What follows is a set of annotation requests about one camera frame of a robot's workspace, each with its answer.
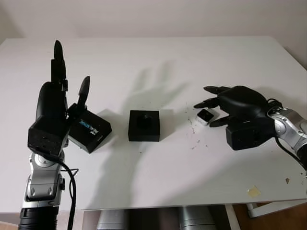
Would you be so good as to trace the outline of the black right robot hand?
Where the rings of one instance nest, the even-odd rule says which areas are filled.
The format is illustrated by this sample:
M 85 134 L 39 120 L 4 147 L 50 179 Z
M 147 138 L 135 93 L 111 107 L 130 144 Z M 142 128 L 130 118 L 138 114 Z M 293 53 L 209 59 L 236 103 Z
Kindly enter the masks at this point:
M 220 107 L 222 111 L 228 114 L 228 116 L 212 121 L 210 127 L 221 127 L 268 118 L 269 103 L 261 93 L 251 88 L 246 86 L 205 86 L 203 89 L 215 94 L 216 97 L 206 99 L 194 105 L 194 108 L 212 109 Z

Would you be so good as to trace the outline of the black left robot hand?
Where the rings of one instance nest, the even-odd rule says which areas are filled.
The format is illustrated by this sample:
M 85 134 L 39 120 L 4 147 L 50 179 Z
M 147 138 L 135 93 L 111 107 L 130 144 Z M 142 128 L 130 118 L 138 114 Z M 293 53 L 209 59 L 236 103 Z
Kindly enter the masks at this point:
M 78 102 L 68 106 L 66 92 L 68 80 L 62 44 L 59 40 L 54 44 L 54 57 L 51 59 L 51 81 L 41 87 L 36 108 L 36 118 L 46 116 L 65 121 L 73 120 L 87 110 L 86 101 L 90 88 L 90 76 L 83 79 Z

